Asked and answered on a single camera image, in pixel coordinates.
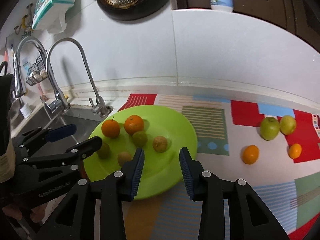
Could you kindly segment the small brown-green fruit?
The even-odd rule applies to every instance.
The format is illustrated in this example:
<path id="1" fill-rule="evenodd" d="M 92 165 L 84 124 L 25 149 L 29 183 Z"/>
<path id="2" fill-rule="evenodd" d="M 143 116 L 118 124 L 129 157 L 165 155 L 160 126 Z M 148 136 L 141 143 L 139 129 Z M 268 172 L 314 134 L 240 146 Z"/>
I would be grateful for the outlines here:
<path id="1" fill-rule="evenodd" d="M 96 153 L 100 159 L 107 159 L 110 155 L 109 145 L 103 142 L 101 148 Z"/>

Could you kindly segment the orange tangerine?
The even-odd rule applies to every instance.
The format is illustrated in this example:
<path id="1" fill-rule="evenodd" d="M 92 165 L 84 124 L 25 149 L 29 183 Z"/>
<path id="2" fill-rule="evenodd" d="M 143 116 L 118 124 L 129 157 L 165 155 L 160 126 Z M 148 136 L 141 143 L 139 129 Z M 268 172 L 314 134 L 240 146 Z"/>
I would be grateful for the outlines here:
<path id="1" fill-rule="evenodd" d="M 259 158 L 259 148 L 255 145 L 247 146 L 243 152 L 241 159 L 247 165 L 254 164 Z"/>
<path id="2" fill-rule="evenodd" d="M 288 155 L 291 159 L 297 159 L 302 153 L 302 147 L 300 144 L 293 144 L 290 146 Z"/>
<path id="3" fill-rule="evenodd" d="M 129 135 L 133 135 L 144 130 L 144 121 L 138 115 L 131 115 L 125 120 L 124 129 Z"/>
<path id="4" fill-rule="evenodd" d="M 105 120 L 101 126 L 101 132 L 105 137 L 115 139 L 120 134 L 120 125 L 114 118 Z"/>

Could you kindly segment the small green-brown fruit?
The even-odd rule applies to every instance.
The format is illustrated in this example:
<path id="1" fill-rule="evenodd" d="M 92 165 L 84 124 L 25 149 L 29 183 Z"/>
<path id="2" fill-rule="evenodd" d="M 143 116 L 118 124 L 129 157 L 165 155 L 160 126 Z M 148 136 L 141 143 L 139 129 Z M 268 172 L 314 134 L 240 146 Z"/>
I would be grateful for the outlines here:
<path id="1" fill-rule="evenodd" d="M 132 155 L 129 152 L 123 151 L 118 154 L 117 161 L 120 167 L 132 160 Z"/>

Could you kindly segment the small green citrus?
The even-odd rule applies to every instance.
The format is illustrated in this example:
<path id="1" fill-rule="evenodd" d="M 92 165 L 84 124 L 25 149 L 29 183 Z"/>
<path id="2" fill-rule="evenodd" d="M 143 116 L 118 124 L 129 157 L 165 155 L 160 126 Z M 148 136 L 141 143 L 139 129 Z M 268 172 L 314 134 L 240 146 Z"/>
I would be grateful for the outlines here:
<path id="1" fill-rule="evenodd" d="M 138 131 L 132 135 L 132 142 L 137 148 L 143 148 L 148 142 L 148 136 L 144 131 Z"/>

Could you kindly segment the small brown kiwi fruit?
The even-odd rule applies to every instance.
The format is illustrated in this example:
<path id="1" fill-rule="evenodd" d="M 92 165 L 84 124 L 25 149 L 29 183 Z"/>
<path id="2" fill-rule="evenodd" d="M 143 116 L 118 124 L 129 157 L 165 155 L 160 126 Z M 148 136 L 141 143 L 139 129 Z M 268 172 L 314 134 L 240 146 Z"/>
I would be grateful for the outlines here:
<path id="1" fill-rule="evenodd" d="M 152 142 L 153 149 L 158 152 L 162 153 L 167 150 L 168 147 L 168 141 L 165 137 L 163 136 L 157 136 L 153 139 Z"/>

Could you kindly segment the dark green apple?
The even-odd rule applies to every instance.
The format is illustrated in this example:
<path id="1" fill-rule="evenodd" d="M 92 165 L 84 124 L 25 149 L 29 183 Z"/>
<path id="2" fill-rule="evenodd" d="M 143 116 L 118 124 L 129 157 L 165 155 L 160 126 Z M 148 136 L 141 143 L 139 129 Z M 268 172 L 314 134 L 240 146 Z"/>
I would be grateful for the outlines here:
<path id="1" fill-rule="evenodd" d="M 271 116 L 264 117 L 260 123 L 260 135 L 265 140 L 273 140 L 280 131 L 279 121 Z"/>

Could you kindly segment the yellow-green apple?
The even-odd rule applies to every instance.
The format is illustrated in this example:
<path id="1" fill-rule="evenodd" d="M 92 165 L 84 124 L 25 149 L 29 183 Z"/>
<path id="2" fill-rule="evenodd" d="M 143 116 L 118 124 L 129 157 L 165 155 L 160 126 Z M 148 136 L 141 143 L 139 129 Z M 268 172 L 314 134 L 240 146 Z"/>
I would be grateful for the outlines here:
<path id="1" fill-rule="evenodd" d="M 295 118 L 293 118 L 290 115 L 283 116 L 279 123 L 280 123 L 280 131 L 284 135 L 292 134 L 297 127 Z"/>

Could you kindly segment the large chrome kitchen faucet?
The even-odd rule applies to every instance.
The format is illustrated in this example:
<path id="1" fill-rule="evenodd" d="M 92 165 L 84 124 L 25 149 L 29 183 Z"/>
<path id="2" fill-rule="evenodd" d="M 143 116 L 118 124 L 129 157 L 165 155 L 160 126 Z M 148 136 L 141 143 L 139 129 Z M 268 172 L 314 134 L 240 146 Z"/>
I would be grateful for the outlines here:
<path id="1" fill-rule="evenodd" d="M 46 103 L 43 98 L 41 100 L 52 113 L 54 113 L 58 108 L 61 108 L 63 111 L 68 110 L 70 108 L 70 105 L 67 102 L 67 99 L 65 98 L 62 90 L 56 83 L 50 61 L 46 63 L 47 51 L 45 50 L 42 43 L 33 36 L 23 38 L 18 44 L 16 50 L 13 52 L 12 60 L 14 69 L 15 98 L 18 99 L 26 94 L 26 88 L 24 82 L 22 81 L 20 53 L 23 46 L 27 43 L 32 44 L 39 51 L 40 58 L 37 59 L 36 62 L 28 68 L 27 78 L 25 82 L 29 86 L 33 86 L 45 79 L 49 79 L 49 82 L 54 90 L 55 100 L 50 104 Z"/>

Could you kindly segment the colourful patchwork table mat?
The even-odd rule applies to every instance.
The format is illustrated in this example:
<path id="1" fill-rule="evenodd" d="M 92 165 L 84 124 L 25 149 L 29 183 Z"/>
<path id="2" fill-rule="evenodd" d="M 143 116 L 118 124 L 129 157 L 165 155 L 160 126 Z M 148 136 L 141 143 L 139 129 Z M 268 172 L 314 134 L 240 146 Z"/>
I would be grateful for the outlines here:
<path id="1" fill-rule="evenodd" d="M 131 94 L 124 108 L 140 105 L 166 106 L 186 116 L 197 133 L 197 159 L 204 169 L 224 180 L 246 180 L 291 239 L 303 239 L 319 224 L 317 113 L 205 95 Z M 285 115 L 295 118 L 295 131 L 263 139 L 263 118 L 280 122 Z M 302 147 L 297 159 L 288 155 L 293 144 Z M 252 165 L 241 159 L 249 145 L 259 148 Z"/>

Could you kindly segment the thin gooseneck faucet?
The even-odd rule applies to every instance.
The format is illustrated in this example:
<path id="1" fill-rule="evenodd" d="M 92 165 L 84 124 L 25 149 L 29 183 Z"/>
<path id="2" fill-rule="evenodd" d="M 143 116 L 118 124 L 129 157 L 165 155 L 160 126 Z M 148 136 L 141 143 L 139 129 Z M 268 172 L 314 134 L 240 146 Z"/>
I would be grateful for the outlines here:
<path id="1" fill-rule="evenodd" d="M 50 61 L 53 52 L 62 53 L 61 56 L 57 57 L 57 59 L 61 60 L 59 63 L 60 68 L 57 70 L 58 76 L 54 75 Z M 81 85 L 83 83 L 89 83 L 93 92 L 94 98 L 90 100 L 90 105 L 94 114 L 105 118 L 113 111 L 113 108 L 108 106 L 99 94 L 87 62 L 85 51 L 82 45 L 74 38 L 61 38 L 50 46 L 47 51 L 45 68 L 54 92 L 53 101 L 46 104 L 52 113 L 58 109 L 66 111 L 71 107 L 66 99 L 66 92 L 62 90 L 63 87 Z"/>

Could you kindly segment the green plastic plate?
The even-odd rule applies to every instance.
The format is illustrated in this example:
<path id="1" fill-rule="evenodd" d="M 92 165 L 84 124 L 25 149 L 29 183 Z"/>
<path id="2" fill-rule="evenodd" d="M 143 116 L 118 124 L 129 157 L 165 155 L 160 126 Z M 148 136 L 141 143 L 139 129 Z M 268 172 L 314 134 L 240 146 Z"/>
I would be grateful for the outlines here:
<path id="1" fill-rule="evenodd" d="M 161 194 L 182 180 L 179 162 L 179 151 L 186 147 L 192 158 L 196 157 L 197 136 L 190 121 L 181 113 L 165 106 L 143 105 L 124 109 L 111 115 L 120 126 L 131 115 L 140 116 L 145 124 L 144 130 L 148 142 L 143 147 L 145 162 L 135 199 L 145 199 Z M 99 181 L 115 171 L 120 170 L 117 161 L 118 154 L 126 151 L 134 155 L 136 147 L 131 136 L 123 127 L 116 139 L 105 137 L 98 125 L 91 136 L 99 136 L 109 145 L 110 155 L 100 159 L 96 153 L 84 160 L 84 168 L 90 181 Z M 163 136 L 168 141 L 165 152 L 158 153 L 153 149 L 152 142 L 157 136 Z"/>

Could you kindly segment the teal paper towel pack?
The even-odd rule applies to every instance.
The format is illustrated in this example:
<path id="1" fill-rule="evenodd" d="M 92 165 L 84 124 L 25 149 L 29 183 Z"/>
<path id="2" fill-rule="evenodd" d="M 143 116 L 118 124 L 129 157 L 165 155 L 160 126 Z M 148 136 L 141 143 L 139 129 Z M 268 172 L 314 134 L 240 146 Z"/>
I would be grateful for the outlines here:
<path id="1" fill-rule="evenodd" d="M 75 0 L 37 0 L 32 29 L 46 30 L 49 34 L 59 34 L 66 29 L 66 12 Z"/>

